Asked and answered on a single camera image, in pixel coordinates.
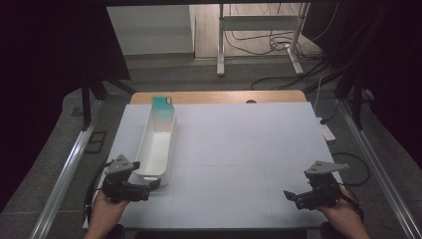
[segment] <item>black clamp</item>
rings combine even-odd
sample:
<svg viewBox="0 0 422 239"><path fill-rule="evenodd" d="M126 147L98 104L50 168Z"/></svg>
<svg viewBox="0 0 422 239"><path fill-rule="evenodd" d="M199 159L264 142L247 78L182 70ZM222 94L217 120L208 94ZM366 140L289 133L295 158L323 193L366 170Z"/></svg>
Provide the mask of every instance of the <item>black clamp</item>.
<svg viewBox="0 0 422 239"><path fill-rule="evenodd" d="M138 161L130 163L123 154L106 164L102 190L112 202L122 200L147 201L149 193L160 186L161 179L149 182L148 185L136 185L128 182L130 175L140 166Z"/></svg>

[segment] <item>gray carpet floor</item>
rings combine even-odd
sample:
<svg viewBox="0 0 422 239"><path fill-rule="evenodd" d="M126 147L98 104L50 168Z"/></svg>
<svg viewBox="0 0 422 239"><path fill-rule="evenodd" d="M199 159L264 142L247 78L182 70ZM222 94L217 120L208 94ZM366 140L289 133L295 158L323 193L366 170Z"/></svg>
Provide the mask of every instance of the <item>gray carpet floor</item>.
<svg viewBox="0 0 422 239"><path fill-rule="evenodd" d="M266 77L293 77L294 70L286 58L249 59L226 61L226 76L216 76L213 61L195 61L189 58L154 58L127 60L132 81L123 81L139 92L160 91L242 91L251 90L251 84ZM316 62L306 61L303 66L310 70ZM320 74L304 78L288 89L303 89L319 80ZM289 83L292 79L262 81L255 90L271 90ZM337 102L333 96L336 81L320 88L316 115L329 118ZM130 95L112 85L106 84L109 95L101 110L95 132L106 132L104 145L92 143L84 153L48 238L83 238L85 196L88 186L112 146L124 107ZM307 94L313 105L317 91ZM50 139L45 144L34 166L0 215L1 238L28 238L54 187L66 159L80 133L83 124L81 116L81 92L69 94L63 102L63 112ZM374 150L389 173L393 183L413 213L415 221L422 223L422 171L401 147L394 137L379 123L371 112L369 104L362 105L362 123ZM328 144L331 153L348 152L366 160L345 118L341 113L327 123L336 137ZM365 176L364 167L347 156L335 156L335 161L347 162L353 170L341 174L344 181L357 182ZM365 225L372 238L406 238L395 213L391 209L375 177L367 183L352 187L365 211ZM135 231L128 230L126 238L133 238ZM308 238L320 238L317 230L309 230Z"/></svg>

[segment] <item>robotic arm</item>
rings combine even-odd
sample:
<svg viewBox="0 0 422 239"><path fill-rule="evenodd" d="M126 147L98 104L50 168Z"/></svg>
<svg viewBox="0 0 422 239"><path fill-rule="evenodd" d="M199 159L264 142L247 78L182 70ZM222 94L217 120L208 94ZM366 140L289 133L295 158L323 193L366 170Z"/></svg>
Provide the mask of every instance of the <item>robotic arm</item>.
<svg viewBox="0 0 422 239"><path fill-rule="evenodd" d="M138 161L130 163L123 154L106 165L103 192L112 202L147 201L149 193L159 187L161 179L151 181L148 185L135 185L128 182L130 175L139 168L139 165Z"/></svg>
<svg viewBox="0 0 422 239"><path fill-rule="evenodd" d="M310 180L313 190L299 195L284 191L286 198L294 201L298 209L314 210L319 206L333 207L343 194L332 172L348 168L347 164L316 161L305 171L305 176Z"/></svg>

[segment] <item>dark wall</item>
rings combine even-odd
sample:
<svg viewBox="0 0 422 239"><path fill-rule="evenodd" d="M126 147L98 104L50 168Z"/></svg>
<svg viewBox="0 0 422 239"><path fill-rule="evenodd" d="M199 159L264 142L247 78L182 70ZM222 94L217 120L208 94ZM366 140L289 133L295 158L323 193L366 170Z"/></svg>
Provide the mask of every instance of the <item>dark wall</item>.
<svg viewBox="0 0 422 239"><path fill-rule="evenodd" d="M0 6L1 209L56 125L64 96L81 87L82 77L102 72L129 80L104 5L7 4Z"/></svg>

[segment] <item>white table surface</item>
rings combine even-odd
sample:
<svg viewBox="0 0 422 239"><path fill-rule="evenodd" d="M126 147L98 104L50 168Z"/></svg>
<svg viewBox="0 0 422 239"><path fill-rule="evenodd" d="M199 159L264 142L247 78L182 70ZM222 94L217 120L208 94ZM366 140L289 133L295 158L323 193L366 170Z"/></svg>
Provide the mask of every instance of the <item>white table surface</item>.
<svg viewBox="0 0 422 239"><path fill-rule="evenodd" d="M128 105L109 159L136 159L151 106ZM309 228L326 219L298 210L283 190L312 188L304 171L332 162L310 103L175 105L170 181L131 202L126 228ZM334 176L340 181L338 173ZM139 184L135 173L129 181Z"/></svg>

